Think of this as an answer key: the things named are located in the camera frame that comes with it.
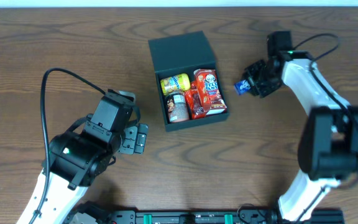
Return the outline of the blue Eclipse mints box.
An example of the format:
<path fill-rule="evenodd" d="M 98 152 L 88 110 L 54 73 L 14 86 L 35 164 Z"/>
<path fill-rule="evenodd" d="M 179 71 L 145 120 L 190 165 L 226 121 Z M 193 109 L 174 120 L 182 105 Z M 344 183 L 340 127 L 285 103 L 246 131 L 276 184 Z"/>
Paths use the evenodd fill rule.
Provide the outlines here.
<path fill-rule="evenodd" d="M 238 95 L 243 95 L 251 89 L 251 86 L 247 80 L 241 80 L 234 84 L 234 90 Z"/>

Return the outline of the Hello Panda biscuit box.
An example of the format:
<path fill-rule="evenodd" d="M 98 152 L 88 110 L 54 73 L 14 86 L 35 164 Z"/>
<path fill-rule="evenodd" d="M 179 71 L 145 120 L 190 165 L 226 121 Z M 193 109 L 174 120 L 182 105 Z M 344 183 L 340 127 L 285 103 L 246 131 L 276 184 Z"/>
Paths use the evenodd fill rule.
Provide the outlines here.
<path fill-rule="evenodd" d="M 216 71 L 197 69 L 194 71 L 195 85 L 206 116 L 221 114 L 227 106 L 219 91 Z"/>

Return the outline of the red candy bag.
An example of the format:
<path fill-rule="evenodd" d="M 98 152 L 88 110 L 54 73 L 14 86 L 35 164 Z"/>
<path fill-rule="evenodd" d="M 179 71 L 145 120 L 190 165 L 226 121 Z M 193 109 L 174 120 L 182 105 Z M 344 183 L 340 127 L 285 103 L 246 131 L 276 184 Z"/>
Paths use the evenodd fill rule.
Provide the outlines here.
<path fill-rule="evenodd" d="M 195 82 L 191 82 L 190 89 L 185 92 L 185 100 L 192 119 L 200 119 L 206 116 Z"/>

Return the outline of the yellow snack cup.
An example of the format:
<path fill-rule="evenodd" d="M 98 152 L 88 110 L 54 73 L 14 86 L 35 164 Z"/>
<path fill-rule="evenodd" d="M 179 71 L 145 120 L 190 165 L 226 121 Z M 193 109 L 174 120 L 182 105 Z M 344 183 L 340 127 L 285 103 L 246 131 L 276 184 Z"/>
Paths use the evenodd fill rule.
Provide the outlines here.
<path fill-rule="evenodd" d="M 164 95 L 174 91 L 187 91 L 191 87 L 191 82 L 186 73 L 181 73 L 160 80 L 160 86 Z"/>

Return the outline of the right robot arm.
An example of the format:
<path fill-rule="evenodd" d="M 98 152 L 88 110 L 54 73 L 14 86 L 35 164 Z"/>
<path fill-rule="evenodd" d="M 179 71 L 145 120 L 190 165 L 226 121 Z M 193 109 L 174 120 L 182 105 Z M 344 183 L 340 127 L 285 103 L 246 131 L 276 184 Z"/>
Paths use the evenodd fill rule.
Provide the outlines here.
<path fill-rule="evenodd" d="M 358 183 L 358 106 L 339 96 L 306 51 L 284 50 L 245 68 L 242 89 L 261 98 L 286 85 L 308 119 L 298 145 L 299 171 L 266 223 L 301 223 L 333 189 Z"/>

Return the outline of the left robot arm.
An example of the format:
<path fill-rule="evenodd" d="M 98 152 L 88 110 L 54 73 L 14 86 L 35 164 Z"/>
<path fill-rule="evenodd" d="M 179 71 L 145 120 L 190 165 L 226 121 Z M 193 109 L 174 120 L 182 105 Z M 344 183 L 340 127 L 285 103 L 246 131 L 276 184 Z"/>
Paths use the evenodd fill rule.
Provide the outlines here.
<path fill-rule="evenodd" d="M 118 131 L 88 121 L 82 133 L 70 127 L 55 136 L 32 197 L 19 223 L 64 223 L 95 178 L 112 163 L 116 152 L 142 154 L 149 127 L 122 126 Z"/>

